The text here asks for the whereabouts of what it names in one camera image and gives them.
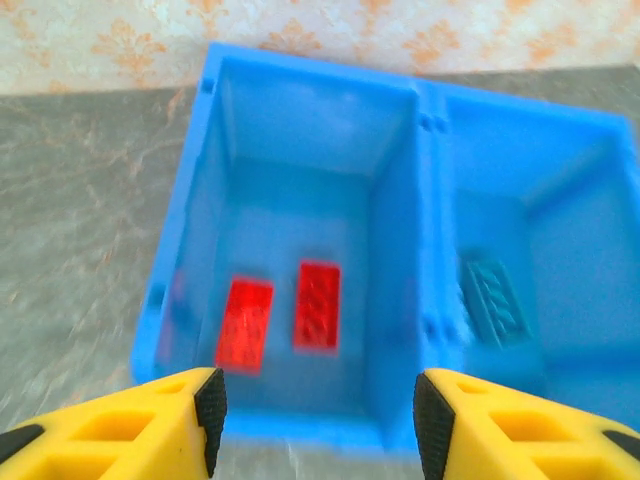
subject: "countertop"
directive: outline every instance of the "countertop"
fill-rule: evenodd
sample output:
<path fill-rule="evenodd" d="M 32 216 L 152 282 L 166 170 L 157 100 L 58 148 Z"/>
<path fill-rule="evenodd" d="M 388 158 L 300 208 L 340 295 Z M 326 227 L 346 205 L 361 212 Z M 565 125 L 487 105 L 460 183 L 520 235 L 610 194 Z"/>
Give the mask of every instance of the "countertop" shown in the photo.
<path fill-rule="evenodd" d="M 628 115 L 635 67 L 439 77 Z M 0 98 L 0 431 L 130 385 L 193 88 Z M 226 443 L 215 478 L 421 478 L 414 462 Z"/>

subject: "red lego brick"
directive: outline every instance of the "red lego brick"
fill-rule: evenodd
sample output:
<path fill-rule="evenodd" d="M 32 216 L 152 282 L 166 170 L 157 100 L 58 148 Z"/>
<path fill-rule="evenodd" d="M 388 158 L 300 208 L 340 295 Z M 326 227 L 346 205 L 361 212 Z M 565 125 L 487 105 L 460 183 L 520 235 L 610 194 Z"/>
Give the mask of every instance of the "red lego brick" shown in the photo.
<path fill-rule="evenodd" d="M 217 366 L 238 373 L 260 373 L 272 300 L 271 284 L 233 279 L 218 339 Z"/>
<path fill-rule="evenodd" d="M 298 279 L 295 348 L 335 352 L 338 347 L 340 268 L 302 262 Z"/>

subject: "container compartment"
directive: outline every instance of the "container compartment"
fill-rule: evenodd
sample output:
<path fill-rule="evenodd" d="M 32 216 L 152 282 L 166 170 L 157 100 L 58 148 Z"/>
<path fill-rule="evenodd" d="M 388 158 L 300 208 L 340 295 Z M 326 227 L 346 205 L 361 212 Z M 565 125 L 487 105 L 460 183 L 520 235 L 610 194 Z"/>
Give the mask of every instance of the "container compartment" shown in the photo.
<path fill-rule="evenodd" d="M 136 380 L 212 365 L 231 279 L 268 282 L 260 373 L 225 372 L 225 434 L 414 451 L 415 377 L 437 362 L 421 323 L 437 317 L 420 301 L 437 199 L 419 105 L 410 79 L 213 47 L 163 232 L 181 237 L 161 240 L 152 272 L 168 298 L 143 310 Z M 340 269 L 331 354 L 294 345 L 310 260 Z"/>
<path fill-rule="evenodd" d="M 458 253 L 503 266 L 531 331 L 501 347 L 476 336 L 450 366 L 638 428 L 640 230 L 629 126 L 464 88 L 443 94 Z"/>

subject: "blue storage container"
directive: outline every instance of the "blue storage container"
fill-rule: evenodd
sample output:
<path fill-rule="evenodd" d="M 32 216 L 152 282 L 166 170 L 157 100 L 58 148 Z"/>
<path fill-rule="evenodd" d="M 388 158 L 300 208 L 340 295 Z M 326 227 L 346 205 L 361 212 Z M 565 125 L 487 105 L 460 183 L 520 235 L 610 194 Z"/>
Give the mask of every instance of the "blue storage container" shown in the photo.
<path fill-rule="evenodd" d="M 430 366 L 637 428 L 637 179 L 615 115 L 213 45 L 134 378 L 212 365 L 246 275 L 275 295 L 261 375 L 226 375 L 226 435 L 413 452 Z M 335 356 L 293 349 L 305 259 L 342 270 Z"/>

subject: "wallpaper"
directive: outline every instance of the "wallpaper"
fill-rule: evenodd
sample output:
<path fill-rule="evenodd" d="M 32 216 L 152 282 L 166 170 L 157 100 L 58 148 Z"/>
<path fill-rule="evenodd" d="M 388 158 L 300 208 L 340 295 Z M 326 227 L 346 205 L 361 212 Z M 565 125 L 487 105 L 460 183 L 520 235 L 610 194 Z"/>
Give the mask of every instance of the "wallpaper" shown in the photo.
<path fill-rule="evenodd" d="M 0 0 L 0 94 L 193 84 L 213 40 L 410 74 L 638 62 L 640 0 Z"/>

